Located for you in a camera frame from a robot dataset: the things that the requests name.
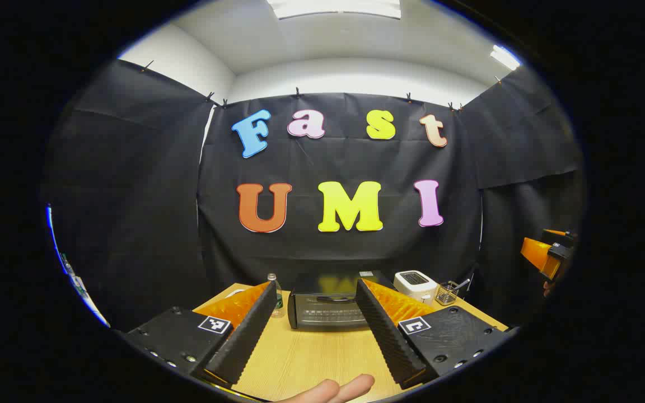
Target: finger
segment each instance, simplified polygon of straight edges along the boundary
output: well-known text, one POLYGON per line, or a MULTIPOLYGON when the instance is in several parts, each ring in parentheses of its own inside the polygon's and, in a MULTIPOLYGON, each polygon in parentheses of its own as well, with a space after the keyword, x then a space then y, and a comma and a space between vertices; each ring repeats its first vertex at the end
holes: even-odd
POLYGON ((337 382, 326 379, 318 383, 316 387, 285 400, 280 400, 279 403, 328 403, 339 391, 340 385, 337 382))
POLYGON ((363 373, 340 388, 338 395, 333 397, 328 403, 345 403, 370 391, 375 383, 372 375, 363 373))

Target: wooden table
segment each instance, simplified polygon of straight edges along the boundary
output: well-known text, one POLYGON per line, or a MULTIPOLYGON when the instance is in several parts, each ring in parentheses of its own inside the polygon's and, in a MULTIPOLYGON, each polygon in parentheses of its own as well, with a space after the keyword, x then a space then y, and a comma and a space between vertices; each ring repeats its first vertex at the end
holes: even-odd
MULTIPOLYGON (((234 290, 248 288, 251 286, 235 283, 200 306, 220 301, 234 290)), ((361 373, 369 373, 375 378, 374 386, 366 395, 351 400, 351 403, 367 403, 402 393, 402 388, 392 380, 382 352, 369 329, 346 332, 290 329, 287 321, 289 294, 289 291, 282 291, 285 314, 268 321, 233 390, 277 401, 309 390, 326 378, 342 386, 361 373)), ((459 306, 500 331, 507 329, 504 324, 461 299, 446 307, 437 302, 432 304, 435 311, 459 306)))

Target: fluorescent light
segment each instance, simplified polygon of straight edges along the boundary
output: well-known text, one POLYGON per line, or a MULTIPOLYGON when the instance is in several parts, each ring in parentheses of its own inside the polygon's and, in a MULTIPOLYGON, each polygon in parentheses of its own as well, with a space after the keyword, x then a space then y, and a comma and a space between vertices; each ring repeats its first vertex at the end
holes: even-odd
POLYGON ((517 58, 514 57, 507 49, 500 48, 500 46, 494 46, 494 50, 489 56, 494 57, 497 61, 507 66, 508 69, 514 71, 517 67, 520 66, 520 62, 517 61, 517 58))
POLYGON ((268 0, 279 20, 312 13, 367 13, 402 18, 400 0, 268 0))

